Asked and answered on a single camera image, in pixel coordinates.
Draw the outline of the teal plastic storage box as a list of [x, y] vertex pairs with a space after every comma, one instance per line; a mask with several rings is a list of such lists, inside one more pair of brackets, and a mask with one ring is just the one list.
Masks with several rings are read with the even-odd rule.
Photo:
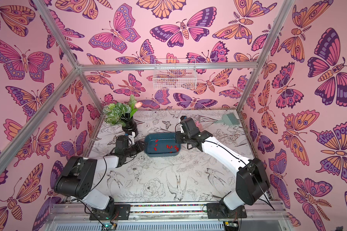
[[[179, 154], [181, 151], [181, 144], [176, 143], [175, 133], [152, 133], [146, 136], [144, 152], [149, 157], [173, 157]], [[172, 146], [171, 149], [167, 149], [166, 145]], [[179, 148], [179, 152], [176, 152], [175, 146]]]

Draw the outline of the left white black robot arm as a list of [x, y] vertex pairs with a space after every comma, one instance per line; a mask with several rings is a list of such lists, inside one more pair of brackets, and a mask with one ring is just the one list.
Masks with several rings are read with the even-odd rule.
[[108, 170], [122, 167], [128, 158], [133, 158], [145, 148], [144, 141], [132, 145], [117, 144], [114, 150], [99, 158], [71, 157], [59, 177], [54, 191], [74, 197], [97, 210], [112, 210], [113, 198], [97, 189]]

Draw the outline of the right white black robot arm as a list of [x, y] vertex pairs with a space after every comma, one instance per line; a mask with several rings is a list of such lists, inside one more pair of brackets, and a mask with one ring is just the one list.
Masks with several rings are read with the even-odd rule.
[[203, 131], [190, 135], [188, 132], [177, 131], [175, 139], [178, 143], [186, 143], [214, 157], [233, 173], [235, 190], [220, 200], [220, 204], [227, 210], [232, 211], [243, 205], [253, 205], [270, 188], [270, 181], [261, 160], [241, 156], [222, 144], [211, 133]]

